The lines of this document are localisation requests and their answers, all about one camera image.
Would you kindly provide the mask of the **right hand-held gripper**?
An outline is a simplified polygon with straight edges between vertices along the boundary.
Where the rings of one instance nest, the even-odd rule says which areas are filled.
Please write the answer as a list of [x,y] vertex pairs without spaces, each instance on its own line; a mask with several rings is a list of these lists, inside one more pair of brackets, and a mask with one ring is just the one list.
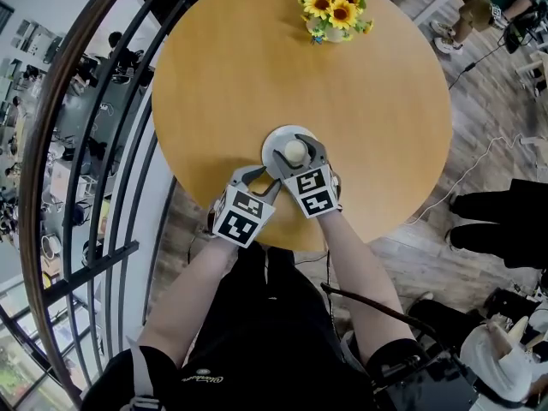
[[306,218],[340,210],[340,182],[329,164],[325,146],[306,134],[295,134],[295,138],[307,150],[304,166],[293,165],[278,150],[272,153],[284,186]]

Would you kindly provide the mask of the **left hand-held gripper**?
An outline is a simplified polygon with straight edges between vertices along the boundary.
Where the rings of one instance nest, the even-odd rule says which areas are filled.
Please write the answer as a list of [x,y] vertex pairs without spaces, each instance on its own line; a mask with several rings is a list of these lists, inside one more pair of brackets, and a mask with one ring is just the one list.
[[266,171],[264,165],[236,169],[223,194],[211,207],[211,234],[247,248],[275,212],[274,202],[283,183],[276,179],[263,193],[249,185]]

